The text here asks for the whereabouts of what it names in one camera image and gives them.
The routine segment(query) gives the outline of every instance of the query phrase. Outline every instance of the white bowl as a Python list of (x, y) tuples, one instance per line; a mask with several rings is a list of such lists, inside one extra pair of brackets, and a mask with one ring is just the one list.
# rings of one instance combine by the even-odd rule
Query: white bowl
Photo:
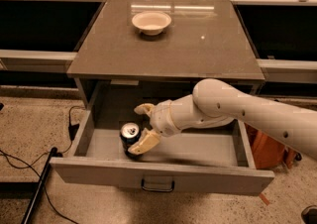
[(132, 24), (148, 36), (158, 35), (171, 22), (164, 12), (142, 12), (132, 18)]

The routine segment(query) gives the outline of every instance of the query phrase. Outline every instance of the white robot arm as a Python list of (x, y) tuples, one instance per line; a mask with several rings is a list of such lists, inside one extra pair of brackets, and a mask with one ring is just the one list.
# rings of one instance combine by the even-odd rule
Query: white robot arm
[(153, 148), (161, 136), (238, 119), (317, 160), (317, 112), (255, 97), (217, 79), (198, 82), (191, 95), (158, 105), (142, 104), (135, 112), (147, 114), (153, 129), (145, 129), (139, 142), (129, 148), (134, 155)]

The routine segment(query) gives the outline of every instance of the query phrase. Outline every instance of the table top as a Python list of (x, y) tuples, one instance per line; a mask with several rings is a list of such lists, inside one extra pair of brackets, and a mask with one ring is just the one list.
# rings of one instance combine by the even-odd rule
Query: table top
[[(171, 24), (146, 36), (132, 18), (163, 11)], [(95, 79), (264, 80), (230, 0), (108, 0), (68, 75)]]

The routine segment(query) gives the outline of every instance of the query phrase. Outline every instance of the speckled floor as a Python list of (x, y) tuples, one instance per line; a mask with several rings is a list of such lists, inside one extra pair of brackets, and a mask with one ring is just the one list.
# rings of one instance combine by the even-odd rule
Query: speckled floor
[[(76, 90), (0, 88), (0, 149), (26, 162), (51, 147), (68, 148), (68, 111), (81, 106)], [(71, 112), (77, 123), (83, 110)], [(41, 171), (46, 158), (35, 164)], [(34, 181), (29, 169), (11, 168), (0, 157), (0, 181)], [(276, 178), (264, 191), (270, 204), (259, 197), (199, 194), (150, 193), (112, 186), (68, 184), (53, 170), (47, 191), (54, 207), (82, 224), (99, 223), (302, 223), (301, 211), (317, 203), (317, 162), (307, 157), (293, 169), (274, 169)], [(27, 199), (0, 199), (0, 223), (20, 223)], [(56, 215), (45, 195), (32, 223), (69, 223)]]

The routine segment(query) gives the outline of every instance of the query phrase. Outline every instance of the aluminum can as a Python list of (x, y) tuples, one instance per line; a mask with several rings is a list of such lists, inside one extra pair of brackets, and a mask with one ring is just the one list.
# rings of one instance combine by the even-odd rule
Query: aluminum can
[(128, 152), (128, 149), (139, 141), (141, 136), (140, 127), (136, 123), (127, 123), (120, 130), (120, 138), (125, 154), (128, 157), (136, 157)]

